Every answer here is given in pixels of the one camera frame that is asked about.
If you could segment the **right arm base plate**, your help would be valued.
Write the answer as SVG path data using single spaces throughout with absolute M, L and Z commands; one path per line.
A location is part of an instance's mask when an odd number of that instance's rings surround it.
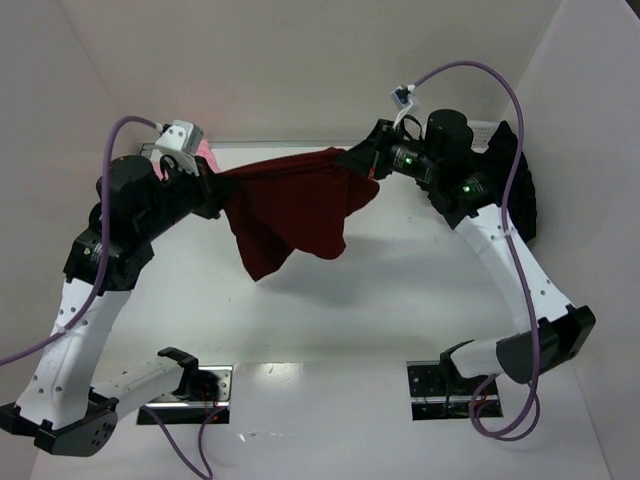
M 414 421 L 468 419 L 472 394 L 486 379 L 447 380 L 437 362 L 408 362 L 407 378 Z

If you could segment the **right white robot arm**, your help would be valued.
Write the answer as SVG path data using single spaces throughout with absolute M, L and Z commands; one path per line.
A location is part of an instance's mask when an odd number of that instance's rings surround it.
M 504 374 L 527 384 L 573 359 L 596 324 L 587 306 L 575 306 L 549 279 L 495 200 L 496 183 L 471 165 L 474 134 L 466 116 L 437 110 L 421 139 L 406 137 L 380 119 L 365 140 L 339 155 L 353 173 L 382 180 L 391 173 L 415 179 L 449 227 L 488 270 L 511 311 L 516 333 L 469 340 L 440 356 L 454 378 Z

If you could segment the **dark red t shirt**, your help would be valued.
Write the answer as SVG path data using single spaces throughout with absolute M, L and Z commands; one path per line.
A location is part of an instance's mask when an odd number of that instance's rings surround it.
M 345 220 L 379 193 L 379 184 L 339 165 L 344 151 L 291 155 L 221 173 L 237 185 L 224 211 L 245 270 L 255 282 L 296 250 L 335 260 L 345 250 Z

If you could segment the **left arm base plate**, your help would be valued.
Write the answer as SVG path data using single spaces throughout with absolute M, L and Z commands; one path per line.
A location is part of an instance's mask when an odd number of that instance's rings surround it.
M 228 424 L 233 371 L 231 365 L 201 365 L 187 393 L 163 392 L 145 407 L 169 426 L 199 425 L 213 412 L 213 424 Z

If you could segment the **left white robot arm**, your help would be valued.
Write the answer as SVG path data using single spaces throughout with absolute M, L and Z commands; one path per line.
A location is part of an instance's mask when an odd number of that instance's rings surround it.
M 219 218 L 237 188 L 202 157 L 193 174 L 168 159 L 161 169 L 135 155 L 108 163 L 96 185 L 100 201 L 63 269 L 49 343 L 25 391 L 1 408 L 2 430 L 33 438 L 51 455 L 90 457 L 128 414 L 163 394 L 188 398 L 200 387 L 198 359 L 174 347 L 113 380 L 93 381 L 113 324 L 154 256 L 153 241 L 190 214 Z

